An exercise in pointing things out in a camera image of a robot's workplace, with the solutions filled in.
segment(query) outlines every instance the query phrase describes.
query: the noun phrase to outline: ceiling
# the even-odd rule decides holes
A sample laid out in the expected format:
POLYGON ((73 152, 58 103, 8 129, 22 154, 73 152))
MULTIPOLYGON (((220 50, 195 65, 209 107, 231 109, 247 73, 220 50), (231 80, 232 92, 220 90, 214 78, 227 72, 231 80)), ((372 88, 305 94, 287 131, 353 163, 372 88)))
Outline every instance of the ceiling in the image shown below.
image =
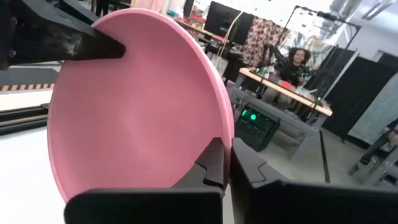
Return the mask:
POLYGON ((363 0, 353 14, 351 21, 360 26, 373 26, 398 35, 398 2, 382 11, 370 21, 361 17, 368 11, 377 0, 363 0))

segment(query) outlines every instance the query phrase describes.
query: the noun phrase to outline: white wall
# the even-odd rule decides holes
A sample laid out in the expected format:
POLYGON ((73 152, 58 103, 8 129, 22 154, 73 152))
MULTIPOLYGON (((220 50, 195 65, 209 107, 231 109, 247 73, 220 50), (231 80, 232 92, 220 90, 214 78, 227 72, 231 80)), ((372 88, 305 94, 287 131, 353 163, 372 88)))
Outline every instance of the white wall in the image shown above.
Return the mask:
MULTIPOLYGON (((382 51, 391 55, 398 55, 398 41, 396 34, 394 35, 386 30, 370 26, 365 22, 356 20, 351 20, 350 22, 362 26, 349 47, 350 50, 358 49, 360 57, 373 60, 377 51, 382 51)), ((344 33, 340 35, 337 40, 337 44, 342 47, 346 46, 347 41, 344 33)))

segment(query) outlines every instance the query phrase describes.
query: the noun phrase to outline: pink frisbee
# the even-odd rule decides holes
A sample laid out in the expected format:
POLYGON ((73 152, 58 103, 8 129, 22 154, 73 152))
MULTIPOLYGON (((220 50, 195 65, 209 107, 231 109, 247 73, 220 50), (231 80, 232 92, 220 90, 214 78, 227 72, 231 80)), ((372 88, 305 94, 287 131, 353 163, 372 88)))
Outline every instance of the pink frisbee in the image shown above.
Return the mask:
POLYGON ((233 115, 215 67, 176 22, 124 9, 93 24, 123 58, 65 62, 48 120, 64 200, 97 188, 167 188, 221 137, 229 173, 233 115))

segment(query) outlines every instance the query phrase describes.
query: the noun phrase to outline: pink disc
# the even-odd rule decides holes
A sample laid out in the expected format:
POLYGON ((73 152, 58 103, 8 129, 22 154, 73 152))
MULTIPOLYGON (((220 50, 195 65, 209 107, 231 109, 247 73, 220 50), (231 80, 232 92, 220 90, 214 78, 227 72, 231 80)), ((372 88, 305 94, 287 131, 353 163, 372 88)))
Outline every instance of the pink disc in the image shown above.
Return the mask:
POLYGON ((171 187, 213 137, 227 147, 232 110, 218 72, 171 19, 124 9, 93 24, 123 58, 65 62, 48 120, 49 154, 68 200, 94 188, 171 187))

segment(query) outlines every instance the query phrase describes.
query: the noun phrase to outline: wooden table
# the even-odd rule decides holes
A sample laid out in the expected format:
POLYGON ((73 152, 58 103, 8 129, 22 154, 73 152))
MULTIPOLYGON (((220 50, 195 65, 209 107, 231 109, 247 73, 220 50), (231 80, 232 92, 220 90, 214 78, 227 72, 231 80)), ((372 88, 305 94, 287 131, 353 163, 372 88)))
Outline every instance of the wooden table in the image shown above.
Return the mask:
POLYGON ((323 102, 323 106, 316 105, 315 97, 313 95, 299 95, 298 93, 284 88, 275 82, 251 73, 248 68, 241 68, 239 70, 239 77, 235 82, 234 92, 238 98, 242 98, 247 102, 249 102, 247 99, 250 98, 249 104, 255 107, 255 110, 263 110, 270 114, 273 114, 274 116, 280 118, 282 121, 285 121, 287 124, 290 124, 303 132, 305 137, 301 140, 297 140, 296 138, 290 137, 286 134, 284 135, 284 137, 289 138, 289 141, 298 144, 297 149, 291 158, 291 160, 293 161, 301 161, 305 156, 307 156, 306 151, 307 148, 310 147, 309 144, 313 143, 312 138, 318 137, 317 133, 318 130, 321 128, 323 122, 333 114, 331 108, 326 104, 326 102, 323 102), (285 94, 286 96, 291 97, 292 99, 295 99, 310 108, 313 108, 314 110, 311 113, 308 121, 304 123, 299 118, 292 116, 285 111, 277 109, 275 106, 265 103, 262 100, 258 100, 254 96, 251 97, 242 93, 239 89, 246 77, 262 83, 263 85, 268 86, 268 88, 272 88, 279 93, 285 94))

